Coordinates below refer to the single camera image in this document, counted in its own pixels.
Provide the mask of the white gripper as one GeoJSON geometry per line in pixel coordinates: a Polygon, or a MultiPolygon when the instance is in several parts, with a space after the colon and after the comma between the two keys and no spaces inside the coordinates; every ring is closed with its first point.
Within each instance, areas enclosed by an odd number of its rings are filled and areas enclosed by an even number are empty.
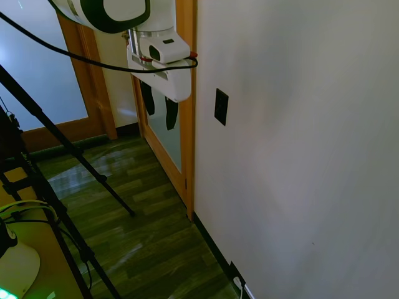
{"type": "MultiPolygon", "coordinates": [[[[155,60],[144,62],[135,56],[130,45],[127,45],[128,68],[133,70],[160,70],[168,67],[187,67],[187,60],[179,60],[168,65],[161,64],[155,60]]],[[[166,129],[172,130],[177,121],[179,104],[191,95],[191,70],[178,69],[166,70],[157,73],[133,73],[140,82],[143,102],[148,115],[155,113],[155,102],[152,88],[164,94],[166,105],[166,129]]]]}

